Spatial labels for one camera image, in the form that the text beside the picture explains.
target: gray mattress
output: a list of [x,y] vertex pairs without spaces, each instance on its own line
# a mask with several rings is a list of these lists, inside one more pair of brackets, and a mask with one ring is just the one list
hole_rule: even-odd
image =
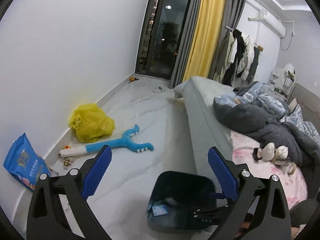
[[217,192],[220,184],[208,163],[208,150],[216,146],[227,160],[232,160],[230,129],[214,116],[212,103],[215,96],[233,93],[232,88],[202,77],[192,77],[178,85],[176,98],[184,98],[191,133],[194,161],[198,175],[211,179]]

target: blue plush toy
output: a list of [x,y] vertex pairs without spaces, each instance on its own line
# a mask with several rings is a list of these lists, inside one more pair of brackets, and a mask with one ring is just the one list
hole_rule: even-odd
[[139,130],[139,126],[135,125],[134,128],[125,131],[122,134],[122,137],[119,139],[63,149],[60,151],[60,157],[65,158],[70,156],[79,156],[86,153],[98,152],[104,145],[108,145],[111,149],[116,147],[127,147],[130,151],[133,152],[142,152],[146,150],[153,151],[154,147],[151,143],[134,143],[133,141],[131,141],[131,137],[136,135]]

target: plush toy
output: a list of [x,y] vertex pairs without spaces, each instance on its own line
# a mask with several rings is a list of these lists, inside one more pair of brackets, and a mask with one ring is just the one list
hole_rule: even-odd
[[139,126],[135,125],[134,128],[125,131],[122,137],[115,140],[97,142],[93,144],[87,144],[85,146],[79,146],[74,148],[66,148],[60,151],[59,156],[66,158],[70,156],[79,156],[87,153],[94,153],[101,150],[104,145],[108,145],[111,149],[116,147],[126,147],[133,152],[142,152],[146,150],[153,151],[154,147],[151,143],[134,143],[131,141],[131,137],[139,132]]
[[281,168],[283,173],[289,175],[294,174],[297,165],[291,162],[288,158],[288,148],[286,146],[280,146],[276,148],[273,142],[268,143],[264,149],[255,148],[253,151],[253,158],[256,161],[263,160],[265,162],[272,162],[274,165]]

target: blanket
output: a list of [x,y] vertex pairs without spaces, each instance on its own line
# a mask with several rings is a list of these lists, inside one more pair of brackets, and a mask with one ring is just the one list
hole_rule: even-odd
[[228,128],[247,135],[260,143],[264,148],[274,142],[276,147],[288,147],[288,157],[298,167],[311,167],[319,163],[320,147],[306,133],[290,122],[280,122],[285,108],[277,101],[265,101],[264,106],[253,102],[265,89],[259,82],[253,85],[244,95],[222,95],[214,98],[213,110],[216,118]]
[[220,95],[214,98],[216,104],[236,106],[241,104],[254,104],[264,108],[268,113],[275,115],[281,119],[284,115],[288,115],[288,108],[278,99],[267,94],[269,86],[261,82],[256,82],[249,85],[244,91],[238,94]]
[[289,116],[284,116],[280,122],[292,123],[301,132],[307,134],[320,146],[320,135],[312,122],[303,120],[302,110],[299,104],[297,104],[295,110]]

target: light blue blanket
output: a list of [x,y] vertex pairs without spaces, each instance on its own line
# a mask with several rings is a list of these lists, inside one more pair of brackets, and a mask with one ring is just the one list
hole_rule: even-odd
[[234,107],[238,103],[242,104],[255,104],[263,107],[268,113],[275,115],[281,119],[283,116],[288,115],[289,111],[284,107],[283,103],[267,94],[269,86],[257,82],[254,84],[243,96],[234,94],[226,94],[215,97],[214,101],[219,105],[228,105]]
[[302,116],[301,106],[298,104],[289,116],[284,116],[280,122],[289,122],[296,126],[299,131],[307,134],[320,147],[320,135],[312,122],[304,121]]

